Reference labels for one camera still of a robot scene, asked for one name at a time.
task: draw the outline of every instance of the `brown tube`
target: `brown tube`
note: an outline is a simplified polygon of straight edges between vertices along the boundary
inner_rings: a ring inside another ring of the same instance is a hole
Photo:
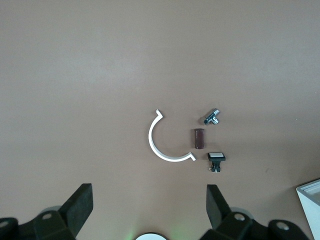
[[[196,128],[194,130],[194,148],[195,149],[205,148],[204,133],[205,133],[205,130],[203,128]]]

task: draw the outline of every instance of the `white box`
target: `white box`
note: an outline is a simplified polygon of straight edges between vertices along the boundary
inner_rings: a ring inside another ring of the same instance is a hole
[[[320,240],[320,179],[296,188],[313,237]]]

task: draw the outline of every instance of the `black component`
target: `black component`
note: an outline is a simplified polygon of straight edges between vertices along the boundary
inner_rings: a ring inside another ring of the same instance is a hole
[[[46,211],[18,225],[0,218],[0,240],[75,240],[94,207],[92,184],[82,184],[58,211]]]
[[[272,220],[265,227],[244,213],[232,212],[217,185],[207,185],[206,212],[212,229],[200,240],[308,240],[290,221]]]
[[[222,152],[209,152],[208,159],[212,162],[211,172],[219,173],[221,171],[220,162],[225,161],[226,157]]]

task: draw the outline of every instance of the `metal t-connector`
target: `metal t-connector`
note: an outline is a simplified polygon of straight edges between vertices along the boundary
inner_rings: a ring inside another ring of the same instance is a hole
[[[213,123],[214,125],[219,123],[219,120],[216,118],[216,116],[220,113],[218,109],[213,109],[212,113],[210,113],[208,116],[205,117],[205,120],[203,121],[205,125],[209,125],[210,123]]]

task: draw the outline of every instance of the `white plastic arc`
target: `white plastic arc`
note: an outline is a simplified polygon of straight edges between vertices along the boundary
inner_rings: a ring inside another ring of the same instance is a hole
[[[158,114],[158,116],[153,120],[151,126],[150,126],[150,130],[149,130],[149,135],[148,135],[148,138],[149,138],[149,144],[150,144],[150,147],[152,149],[152,151],[161,159],[163,160],[166,160],[168,162],[173,162],[173,163],[176,163],[176,162],[182,162],[184,160],[187,160],[187,159],[192,159],[193,161],[196,160],[195,156],[189,152],[187,153],[186,155],[183,155],[183,156],[180,156],[180,157],[173,157],[173,156],[167,156],[165,154],[163,154],[162,152],[160,152],[157,147],[155,146],[154,144],[154,141],[152,139],[152,131],[155,127],[155,125],[164,117],[161,112],[157,109],[156,111],[156,114]]]

